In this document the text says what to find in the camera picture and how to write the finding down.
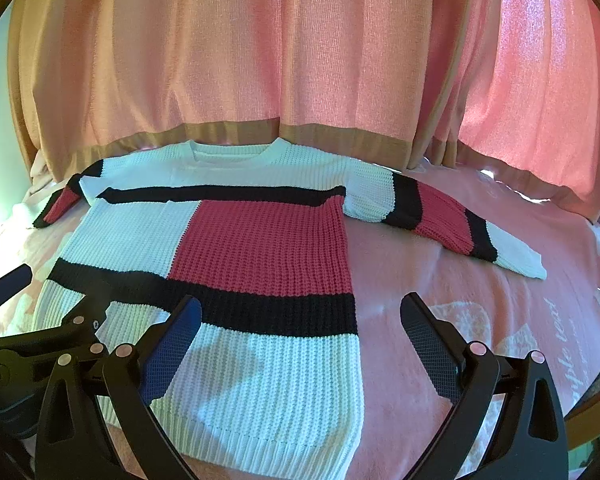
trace red knit panel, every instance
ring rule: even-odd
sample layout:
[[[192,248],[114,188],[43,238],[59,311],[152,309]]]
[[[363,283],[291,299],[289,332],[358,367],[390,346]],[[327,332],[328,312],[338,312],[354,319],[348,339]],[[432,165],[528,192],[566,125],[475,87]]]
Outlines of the red knit panel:
[[[64,213],[66,213],[72,205],[74,205],[81,196],[74,193],[71,188],[65,187],[62,193],[58,197],[58,200],[51,206],[49,212],[45,215],[44,221],[48,224],[52,224],[58,220]]]
[[[422,220],[414,231],[439,241],[456,253],[469,255],[474,248],[464,206],[434,187],[418,183]]]
[[[318,207],[203,200],[168,277],[263,296],[352,292],[343,200]]]

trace blue gripper pad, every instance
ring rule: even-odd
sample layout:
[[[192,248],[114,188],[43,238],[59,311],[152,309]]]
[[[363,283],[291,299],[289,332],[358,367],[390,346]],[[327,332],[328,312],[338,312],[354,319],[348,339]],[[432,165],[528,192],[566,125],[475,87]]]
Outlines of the blue gripper pad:
[[[0,305],[31,283],[31,268],[27,264],[16,267],[0,278]]]
[[[142,367],[142,382],[139,391],[145,406],[148,406],[154,399],[160,399],[167,392],[173,376],[202,323],[200,302],[196,298],[191,298],[176,315],[175,320],[168,320],[170,326],[167,332],[164,333]]]

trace color block sweater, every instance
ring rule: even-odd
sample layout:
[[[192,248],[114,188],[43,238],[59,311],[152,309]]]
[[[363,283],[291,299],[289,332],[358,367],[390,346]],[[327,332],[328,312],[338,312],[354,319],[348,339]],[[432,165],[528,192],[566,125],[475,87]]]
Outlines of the color block sweater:
[[[360,441],[343,215],[546,276],[539,254],[442,192],[283,139],[189,141],[98,161],[34,225],[83,197],[91,208],[43,286],[35,328],[58,325],[106,280],[113,301],[98,335],[111,350],[194,295],[202,327],[152,410],[180,452],[277,478],[342,479]],[[109,404],[104,414],[116,423]]]

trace pink bedsheet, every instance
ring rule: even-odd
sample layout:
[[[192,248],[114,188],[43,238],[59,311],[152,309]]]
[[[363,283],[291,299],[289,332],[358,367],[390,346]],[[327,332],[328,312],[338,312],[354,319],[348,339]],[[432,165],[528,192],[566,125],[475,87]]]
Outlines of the pink bedsheet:
[[[436,395],[400,325],[400,300],[408,292],[417,291],[465,339],[482,340],[499,354],[522,357],[541,349],[564,413],[600,371],[600,226],[550,202],[529,202],[469,168],[425,163],[409,174],[524,240],[542,254],[548,277],[524,278],[397,228],[347,219],[365,392],[365,424],[347,474],[351,480],[403,478],[450,407]],[[44,230],[14,234],[7,227],[0,236],[0,273],[19,262],[34,269],[31,286],[0,307],[0,335],[28,330],[42,281],[86,209],[81,204]],[[492,403],[465,472],[479,462],[500,405]],[[122,433],[112,434],[125,464],[141,474]],[[189,463],[204,480],[256,478]]]

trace screw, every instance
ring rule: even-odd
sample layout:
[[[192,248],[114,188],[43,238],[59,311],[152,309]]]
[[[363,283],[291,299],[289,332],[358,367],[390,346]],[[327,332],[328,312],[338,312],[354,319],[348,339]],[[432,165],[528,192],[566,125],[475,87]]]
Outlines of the screw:
[[[118,357],[128,357],[131,355],[133,349],[134,348],[131,345],[120,345],[118,348],[116,348],[116,355]]]
[[[545,361],[544,354],[538,350],[534,350],[533,352],[531,352],[531,359],[539,365],[541,365]]]
[[[71,362],[71,354],[62,354],[58,358],[58,364],[60,366],[67,366]]]
[[[475,355],[485,355],[487,353],[487,347],[479,341],[474,341],[469,345],[469,350]]]

